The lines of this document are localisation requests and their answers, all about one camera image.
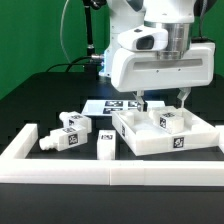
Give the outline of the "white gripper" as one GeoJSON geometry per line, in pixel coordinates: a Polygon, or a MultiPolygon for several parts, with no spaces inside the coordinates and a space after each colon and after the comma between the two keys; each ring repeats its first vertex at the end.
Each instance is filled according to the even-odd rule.
{"type": "Polygon", "coordinates": [[[114,55],[111,83],[119,92],[132,92],[137,109],[146,112],[146,90],[180,88],[177,98],[184,107],[194,86],[213,79],[215,44],[193,43],[181,59],[158,59],[154,52],[131,52],[120,48],[114,55]]]}

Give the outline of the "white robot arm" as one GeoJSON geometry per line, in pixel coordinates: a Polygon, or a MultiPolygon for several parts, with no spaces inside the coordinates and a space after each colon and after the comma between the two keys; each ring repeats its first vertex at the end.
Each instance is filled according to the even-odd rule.
{"type": "Polygon", "coordinates": [[[144,92],[178,88],[185,100],[191,88],[213,79],[215,44],[191,36],[195,19],[203,20],[217,0],[106,0],[110,43],[102,76],[120,92],[132,92],[140,111],[144,92]]]}

